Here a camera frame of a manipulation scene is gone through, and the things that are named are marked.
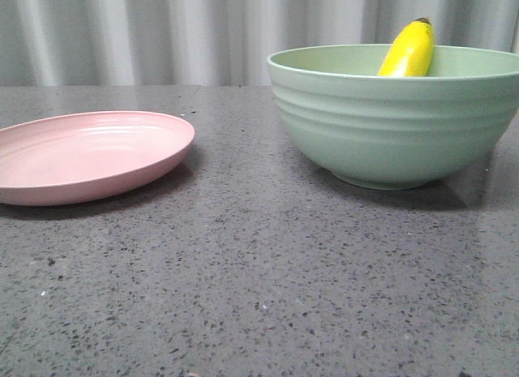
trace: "gray countertop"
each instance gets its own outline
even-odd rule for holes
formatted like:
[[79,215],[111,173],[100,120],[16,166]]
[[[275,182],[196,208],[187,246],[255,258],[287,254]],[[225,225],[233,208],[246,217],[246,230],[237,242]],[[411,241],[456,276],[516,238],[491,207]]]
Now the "gray countertop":
[[193,148],[123,195],[0,204],[0,375],[519,375],[519,119],[373,191],[306,159],[270,88],[0,88],[0,127],[107,109],[184,117]]

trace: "plate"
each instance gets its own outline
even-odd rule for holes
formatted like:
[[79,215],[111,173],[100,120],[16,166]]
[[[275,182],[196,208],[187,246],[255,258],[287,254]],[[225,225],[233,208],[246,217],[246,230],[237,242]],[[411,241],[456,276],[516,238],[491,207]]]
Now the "plate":
[[103,199],[158,179],[195,137],[181,118],[145,111],[62,115],[0,130],[0,203]]

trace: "curtain fold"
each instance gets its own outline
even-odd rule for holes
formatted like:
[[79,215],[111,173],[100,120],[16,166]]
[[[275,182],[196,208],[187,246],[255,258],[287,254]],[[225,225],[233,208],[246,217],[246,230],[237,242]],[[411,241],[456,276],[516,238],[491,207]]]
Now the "curtain fold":
[[519,53],[519,0],[0,0],[0,85],[266,85],[270,53],[423,16],[438,45]]

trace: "yellow banana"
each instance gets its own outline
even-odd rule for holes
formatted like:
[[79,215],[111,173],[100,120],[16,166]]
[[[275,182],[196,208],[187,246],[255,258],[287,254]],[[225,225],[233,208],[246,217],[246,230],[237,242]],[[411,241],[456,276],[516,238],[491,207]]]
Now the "yellow banana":
[[421,76],[429,70],[435,34],[428,18],[409,23],[392,43],[378,75]]

